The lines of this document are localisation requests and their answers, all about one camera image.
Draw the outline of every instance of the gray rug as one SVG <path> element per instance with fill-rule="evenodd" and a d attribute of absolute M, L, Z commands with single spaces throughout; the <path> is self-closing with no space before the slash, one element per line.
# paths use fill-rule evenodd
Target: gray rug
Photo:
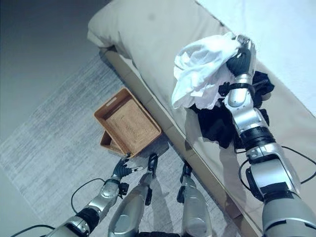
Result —
<path fill-rule="evenodd" d="M 107 179 L 119 160 L 99 145 L 103 128 L 93 117 L 123 83 L 106 59 L 96 55 L 70 77 L 32 116 L 0 145 L 0 165 L 12 183 L 41 218 L 43 223 L 58 226 L 74 213 L 70 198 L 84 182 Z M 145 208 L 140 231 L 181 232 L 182 204 L 177 203 L 179 177 L 183 162 L 165 135 L 162 135 L 130 166 L 146 166 L 148 155 L 157 152 L 157 179 L 151 185 L 152 204 Z M 144 171 L 125 177 L 130 189 L 137 185 Z M 212 197 L 196 180 L 206 198 L 214 237 L 240 236 L 231 219 L 221 211 Z M 74 205 L 80 210 L 101 187 L 95 181 L 80 190 Z M 121 200 L 91 236 L 107 236 L 109 221 Z"/>

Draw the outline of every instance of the cable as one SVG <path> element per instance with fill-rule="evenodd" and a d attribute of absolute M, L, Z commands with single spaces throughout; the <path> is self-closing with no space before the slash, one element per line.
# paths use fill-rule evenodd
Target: cable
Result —
<path fill-rule="evenodd" d="M 74 208 L 74 203 L 73 203 L 73 201 L 74 201 L 74 200 L 73 200 L 73 199 L 74 199 L 74 195 L 75 195 L 76 192 L 78 192 L 82 187 L 84 187 L 84 186 L 87 185 L 88 183 L 91 183 L 91 182 L 93 182 L 93 181 L 95 181 L 95 180 L 102 180 L 103 183 L 105 183 L 105 181 L 104 181 L 103 179 L 101 179 L 101 178 L 92 179 L 92 180 L 90 180 L 90 181 L 88 181 L 88 182 L 82 184 L 82 185 L 73 193 L 73 195 L 71 196 L 71 208 L 73 209 L 73 211 L 74 211 L 75 214 L 78 214 L 78 212 L 77 212 L 77 211 L 75 210 L 75 208 Z"/>
<path fill-rule="evenodd" d="M 239 170 L 238 170 L 238 177 L 239 177 L 239 180 L 241 181 L 242 185 L 244 185 L 245 188 L 247 188 L 249 191 L 250 191 L 250 188 L 244 183 L 244 181 L 242 180 L 242 177 L 241 177 L 241 169 L 242 167 L 248 162 L 248 160 L 245 160 L 241 166 L 239 167 Z"/>
<path fill-rule="evenodd" d="M 294 149 L 292 149 L 292 148 L 289 148 L 289 147 L 286 147 L 286 146 L 282 146 L 282 147 L 283 147 L 283 148 L 286 148 L 286 149 L 288 149 L 288 150 L 290 150 L 290 151 L 292 151 L 292 152 L 295 152 L 296 154 L 299 154 L 300 156 L 304 157 L 305 159 L 308 159 L 310 162 L 312 162 L 314 165 L 316 165 L 316 162 L 315 162 L 314 160 L 312 160 L 311 158 L 307 157 L 306 155 L 303 155 L 302 153 L 299 153 L 298 151 L 296 151 L 296 150 L 294 150 Z M 315 172 L 313 175 L 311 175 L 309 178 L 303 180 L 303 181 L 301 182 L 301 184 L 304 184 L 304 183 L 310 181 L 310 180 L 313 179 L 315 176 L 316 176 L 316 172 Z"/>
<path fill-rule="evenodd" d="M 16 236 L 18 236 L 18 235 L 20 235 L 20 234 L 22 234 L 22 233 L 24 233 L 24 232 L 26 232 L 26 231 L 29 231 L 29 230 L 34 229 L 34 228 L 39 228 L 39 227 L 45 227 L 45 228 L 49 228 L 49 229 L 51 229 L 51 230 L 54 230 L 54 229 L 55 229 L 54 227 L 48 226 L 48 225 L 35 225 L 35 226 L 31 226 L 31 227 L 28 227 L 28 228 L 26 228 L 26 229 L 24 229 L 24 230 L 19 231 L 18 233 L 15 233 L 15 234 L 12 235 L 11 237 L 16 237 Z"/>

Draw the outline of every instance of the brown basket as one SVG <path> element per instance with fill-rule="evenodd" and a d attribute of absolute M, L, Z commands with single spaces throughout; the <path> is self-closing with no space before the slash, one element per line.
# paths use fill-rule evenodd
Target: brown basket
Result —
<path fill-rule="evenodd" d="M 120 154 L 133 157 L 161 135 L 159 125 L 126 87 L 94 116 L 105 128 L 101 146 Z"/>

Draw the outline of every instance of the black garment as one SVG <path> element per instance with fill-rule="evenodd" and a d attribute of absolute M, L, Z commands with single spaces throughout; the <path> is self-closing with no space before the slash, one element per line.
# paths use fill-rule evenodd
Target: black garment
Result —
<path fill-rule="evenodd" d="M 271 92 L 274 89 L 274 85 L 271 84 L 268 75 L 261 72 L 255 72 L 252 85 L 255 88 L 253 96 L 254 107 L 260 108 L 262 105 L 262 95 Z M 219 145 L 223 148 L 227 148 L 232 140 L 236 149 L 244 148 L 233 125 L 232 114 L 223 103 L 221 103 L 221 107 L 215 106 L 212 110 L 199 110 L 195 104 L 190 109 L 197 113 L 203 137 L 211 141 L 218 141 Z M 267 111 L 261 109 L 260 112 L 269 125 Z"/>

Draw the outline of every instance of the mattress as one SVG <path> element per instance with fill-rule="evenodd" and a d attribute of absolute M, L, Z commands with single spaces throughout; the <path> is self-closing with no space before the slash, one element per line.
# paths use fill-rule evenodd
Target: mattress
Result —
<path fill-rule="evenodd" d="M 196 0 L 235 33 L 256 42 L 257 57 L 316 115 L 316 1 Z"/>
<path fill-rule="evenodd" d="M 246 190 L 238 179 L 238 168 L 245 156 L 202 137 L 197 115 L 188 109 L 173 109 L 171 94 L 176 84 L 173 61 L 182 47 L 210 35 L 229 31 L 194 0 L 116 0 L 101 9 L 90 21 L 88 38 L 99 47 L 115 45 L 131 59 L 143 83 L 165 108 L 172 122 L 225 187 L 241 212 L 262 227 L 262 203 Z M 264 102 L 270 117 L 270 129 L 276 140 L 302 153 L 316 154 L 316 119 L 293 93 L 262 63 L 257 70 L 268 73 L 276 86 Z M 315 167 L 297 155 L 285 151 L 301 179 L 313 174 Z M 302 186 L 301 197 L 316 212 L 316 181 Z"/>

